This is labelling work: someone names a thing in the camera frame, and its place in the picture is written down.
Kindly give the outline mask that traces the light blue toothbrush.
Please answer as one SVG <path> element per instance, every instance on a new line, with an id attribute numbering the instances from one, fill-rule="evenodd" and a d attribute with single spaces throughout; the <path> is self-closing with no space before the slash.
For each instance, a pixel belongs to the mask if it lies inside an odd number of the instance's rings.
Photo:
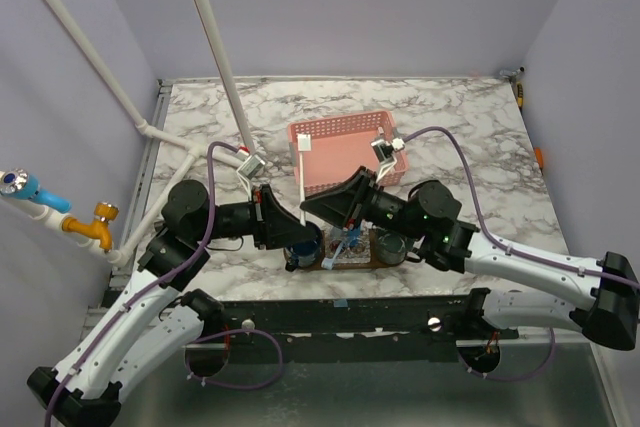
<path id="1" fill-rule="evenodd" d="M 332 270 L 334 268 L 335 262 L 344 250 L 347 245 L 347 241 L 343 239 L 339 244 L 336 245 L 336 249 L 331 257 L 325 257 L 322 261 L 321 267 L 325 270 Z"/>

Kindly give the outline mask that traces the blue toothpaste tube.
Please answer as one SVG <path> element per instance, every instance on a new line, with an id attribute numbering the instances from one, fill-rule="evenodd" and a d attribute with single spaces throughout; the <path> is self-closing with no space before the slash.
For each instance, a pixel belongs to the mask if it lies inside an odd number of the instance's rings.
<path id="1" fill-rule="evenodd" d="M 346 245 L 349 248 L 355 248 L 359 243 L 360 235 L 361 235 L 360 228 L 349 230 L 346 234 Z"/>

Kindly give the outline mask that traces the dark green mug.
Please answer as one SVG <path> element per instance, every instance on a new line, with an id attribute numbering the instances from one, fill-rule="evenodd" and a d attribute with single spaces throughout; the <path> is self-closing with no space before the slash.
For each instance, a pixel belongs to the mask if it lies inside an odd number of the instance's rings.
<path id="1" fill-rule="evenodd" d="M 403 262 L 421 263 L 416 255 L 411 256 L 416 240 L 395 232 L 376 229 L 374 233 L 373 252 L 377 260 L 389 267 Z"/>

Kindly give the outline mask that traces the oval wooden tray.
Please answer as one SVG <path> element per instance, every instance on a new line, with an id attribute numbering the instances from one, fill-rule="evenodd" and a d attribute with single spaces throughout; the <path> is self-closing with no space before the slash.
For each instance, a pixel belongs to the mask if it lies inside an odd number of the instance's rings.
<path id="1" fill-rule="evenodd" d="M 340 234 L 331 229 L 323 230 L 322 241 L 317 241 L 314 248 L 307 245 L 303 251 L 307 255 L 297 254 L 292 247 L 283 249 L 285 269 L 295 270 L 350 270 L 381 268 L 383 264 L 373 252 L 374 231 L 362 227 L 358 237 L 344 240 Z"/>

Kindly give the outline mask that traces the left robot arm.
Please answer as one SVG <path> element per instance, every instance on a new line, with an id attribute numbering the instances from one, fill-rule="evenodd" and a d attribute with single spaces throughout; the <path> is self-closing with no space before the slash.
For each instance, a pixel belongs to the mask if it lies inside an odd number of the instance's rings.
<path id="1" fill-rule="evenodd" d="M 131 392 L 173 353 L 220 334 L 222 304 L 186 289 L 208 261 L 211 240 L 251 236 L 257 248 L 278 250 L 318 237 L 267 184 L 245 202 L 216 205 L 201 182 L 183 180 L 170 190 L 162 217 L 128 284 L 93 330 L 55 366 L 29 376 L 47 422 L 112 425 Z"/>

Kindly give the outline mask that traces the dark blue mug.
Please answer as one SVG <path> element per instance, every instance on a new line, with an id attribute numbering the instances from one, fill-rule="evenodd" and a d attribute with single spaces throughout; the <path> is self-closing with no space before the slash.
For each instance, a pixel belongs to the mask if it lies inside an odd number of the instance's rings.
<path id="1" fill-rule="evenodd" d="M 322 256 L 323 248 L 317 242 L 301 242 L 284 248 L 285 270 L 294 272 L 315 266 Z"/>

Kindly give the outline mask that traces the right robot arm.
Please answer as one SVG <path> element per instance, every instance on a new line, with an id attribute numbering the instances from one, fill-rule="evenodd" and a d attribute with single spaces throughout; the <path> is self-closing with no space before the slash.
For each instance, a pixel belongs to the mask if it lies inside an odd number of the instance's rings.
<path id="1" fill-rule="evenodd" d="M 308 196 L 301 208 L 334 227 L 366 221 L 416 241 L 415 261 L 437 270 L 523 286 L 516 293 L 491 292 L 483 304 L 464 309 L 460 326 L 471 338 L 483 338 L 494 328 L 532 326 L 576 331 L 619 351 L 636 346 L 639 282 L 621 254 L 564 256 L 498 238 L 459 220 L 461 204 L 440 181 L 424 181 L 401 199 L 385 192 L 364 167 L 343 183 Z"/>

